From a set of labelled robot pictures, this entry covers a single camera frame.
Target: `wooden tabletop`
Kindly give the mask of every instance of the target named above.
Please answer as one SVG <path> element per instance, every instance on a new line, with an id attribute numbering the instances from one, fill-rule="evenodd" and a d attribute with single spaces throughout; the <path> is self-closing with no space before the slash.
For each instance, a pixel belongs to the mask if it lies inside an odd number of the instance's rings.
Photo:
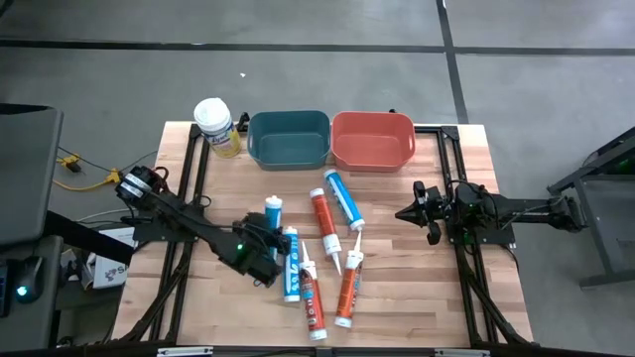
<path id="1" fill-rule="evenodd" d="M 191 123 L 167 122 L 157 166 L 170 170 L 172 191 L 177 191 Z M 459 125 L 460 142 L 471 181 L 497 191 L 487 138 L 481 125 Z M 317 263 L 317 275 L 326 314 L 328 339 L 311 342 L 304 309 L 298 302 L 283 302 L 282 279 L 270 289 L 255 288 L 253 279 L 240 276 L 219 263 L 204 243 L 194 247 L 183 309 L 179 344 L 430 347 L 467 346 L 467 330 L 454 252 L 445 238 L 428 245 L 427 230 L 397 220 L 396 211 L 412 203 L 413 181 L 443 187 L 435 136 L 418 134 L 417 152 L 398 173 L 372 174 L 339 171 L 366 221 L 362 251 L 365 253 L 353 328 L 333 325 L 340 276 L 321 244 L 309 191 L 324 186 L 317 171 L 264 172 L 245 150 L 232 159 L 210 153 L 203 194 L 211 197 L 205 216 L 218 224 L 230 224 L 247 211 L 264 212 L 267 196 L 284 200 L 282 224 L 299 229 L 309 254 Z M 189 185 L 193 190 L 198 152 Z M 349 234 L 336 203 L 329 204 L 342 249 L 352 249 Z M 159 286 L 167 244 L 152 243 L 136 253 L 128 271 L 113 338 L 128 332 L 154 299 Z M 531 329 L 521 285 L 513 260 L 498 246 L 483 246 L 490 293 L 503 314 L 525 338 Z M 167 303 L 163 331 L 173 305 Z M 485 336 L 480 303 L 479 331 Z"/>

